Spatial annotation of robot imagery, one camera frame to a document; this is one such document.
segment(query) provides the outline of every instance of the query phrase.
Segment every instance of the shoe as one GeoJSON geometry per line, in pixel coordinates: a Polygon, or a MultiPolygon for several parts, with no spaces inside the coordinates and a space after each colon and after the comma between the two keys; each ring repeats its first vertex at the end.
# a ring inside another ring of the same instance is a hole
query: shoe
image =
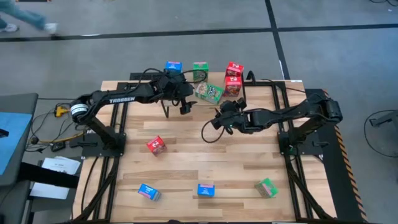
{"type": "Polygon", "coordinates": [[[7,24],[6,28],[0,29],[0,32],[15,32],[18,30],[18,26],[15,24],[7,24]]]}
{"type": "Polygon", "coordinates": [[[44,25],[44,30],[50,35],[57,34],[57,29],[58,29],[58,24],[53,23],[53,24],[44,25]]]}

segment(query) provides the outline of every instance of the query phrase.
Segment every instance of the yellow cable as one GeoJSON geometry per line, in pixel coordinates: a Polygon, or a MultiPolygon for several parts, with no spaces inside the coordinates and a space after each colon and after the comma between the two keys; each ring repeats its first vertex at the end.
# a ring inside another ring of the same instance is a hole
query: yellow cable
{"type": "Polygon", "coordinates": [[[82,136],[82,135],[83,135],[83,133],[79,133],[79,134],[76,134],[76,135],[68,137],[68,138],[58,139],[58,140],[54,140],[54,141],[51,141],[51,140],[40,140],[39,143],[56,143],[56,142],[69,141],[69,140],[72,140],[72,139],[77,138],[77,137],[82,136]]]}

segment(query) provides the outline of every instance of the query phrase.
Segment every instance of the person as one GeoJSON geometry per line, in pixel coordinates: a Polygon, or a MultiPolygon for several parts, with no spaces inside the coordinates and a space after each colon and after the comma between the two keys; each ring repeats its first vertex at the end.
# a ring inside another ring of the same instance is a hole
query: person
{"type": "MultiPolygon", "coordinates": [[[[58,24],[46,23],[46,18],[38,13],[24,11],[15,5],[15,0],[0,0],[0,12],[8,14],[16,19],[24,21],[38,30],[46,31],[50,35],[57,33],[58,24]]],[[[18,26],[10,24],[0,17],[0,32],[15,32],[18,26]]]]}

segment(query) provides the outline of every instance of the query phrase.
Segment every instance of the white paper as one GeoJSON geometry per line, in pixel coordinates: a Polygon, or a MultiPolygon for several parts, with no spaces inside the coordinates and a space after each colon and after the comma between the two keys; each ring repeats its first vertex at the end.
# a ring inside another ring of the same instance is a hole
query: white paper
{"type": "MultiPolygon", "coordinates": [[[[56,158],[45,158],[42,167],[58,172],[64,172],[67,174],[74,175],[80,166],[79,161],[68,159],[65,157],[56,158]]],[[[33,185],[30,196],[34,197],[46,197],[55,199],[66,199],[68,196],[69,189],[66,187],[56,187],[50,184],[35,183],[33,185]]]]}

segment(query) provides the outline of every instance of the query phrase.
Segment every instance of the jeans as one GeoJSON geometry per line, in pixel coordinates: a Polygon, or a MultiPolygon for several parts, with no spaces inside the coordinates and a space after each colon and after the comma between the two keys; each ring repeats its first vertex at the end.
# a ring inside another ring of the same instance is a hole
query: jeans
{"type": "MultiPolygon", "coordinates": [[[[30,11],[20,10],[15,5],[14,0],[0,0],[0,12],[8,14],[16,19],[22,20],[38,30],[43,30],[45,25],[45,17],[30,11]]],[[[6,28],[7,22],[0,18],[0,29],[6,28]]]]}

